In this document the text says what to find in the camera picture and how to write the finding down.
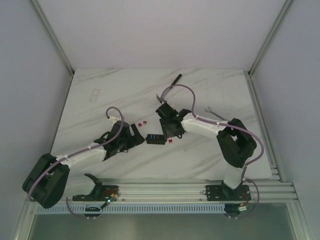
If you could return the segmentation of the black fuse box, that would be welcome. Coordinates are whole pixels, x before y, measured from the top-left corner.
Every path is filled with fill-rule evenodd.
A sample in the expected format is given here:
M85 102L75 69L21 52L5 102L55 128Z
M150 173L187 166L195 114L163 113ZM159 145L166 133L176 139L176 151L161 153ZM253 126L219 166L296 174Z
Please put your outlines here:
M163 134L148 134L145 141L150 145L165 145L167 139Z

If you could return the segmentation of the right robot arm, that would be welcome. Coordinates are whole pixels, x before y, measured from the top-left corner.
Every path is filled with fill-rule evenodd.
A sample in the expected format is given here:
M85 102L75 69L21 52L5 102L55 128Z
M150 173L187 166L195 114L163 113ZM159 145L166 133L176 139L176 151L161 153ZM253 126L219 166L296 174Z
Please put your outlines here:
M227 162L220 192L227 201L234 201L246 193L242 186L242 171L245 162L254 153L257 143L254 138L241 129L243 123L234 118L231 121L210 123L210 119L200 120L187 109L176 111L168 103L163 103L155 111L160 117L159 122L166 139L177 137L181 139L185 133L194 133L210 139L217 139L221 153Z

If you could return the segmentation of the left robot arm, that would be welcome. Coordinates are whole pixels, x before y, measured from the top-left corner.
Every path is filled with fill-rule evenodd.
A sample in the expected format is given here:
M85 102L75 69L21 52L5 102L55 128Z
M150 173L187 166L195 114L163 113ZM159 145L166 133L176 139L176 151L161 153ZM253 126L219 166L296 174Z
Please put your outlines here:
M108 203L117 191L108 190L98 177L84 169L118 153L128 152L144 141L135 124L118 120L110 131L75 156L43 154L25 179L22 189L45 209L53 207L62 198Z

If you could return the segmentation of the clear plastic fuse box cover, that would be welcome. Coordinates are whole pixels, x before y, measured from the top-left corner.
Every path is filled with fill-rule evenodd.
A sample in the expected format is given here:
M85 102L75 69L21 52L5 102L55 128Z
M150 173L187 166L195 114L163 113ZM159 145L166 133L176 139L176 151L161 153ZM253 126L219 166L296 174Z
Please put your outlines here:
M100 89L93 89L89 98L90 103L96 103L100 97L101 90Z

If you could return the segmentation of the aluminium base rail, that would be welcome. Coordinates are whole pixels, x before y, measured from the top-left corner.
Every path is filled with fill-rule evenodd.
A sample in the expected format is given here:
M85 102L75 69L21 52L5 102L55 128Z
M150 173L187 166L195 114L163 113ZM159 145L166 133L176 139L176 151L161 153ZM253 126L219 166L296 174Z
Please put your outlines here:
M202 192L207 185L219 185L219 180L201 179L107 179L104 185L119 188L122 203L200 203L207 198ZM252 201L260 196L261 203L297 202L298 195L292 182L279 180L255 180L248 183Z

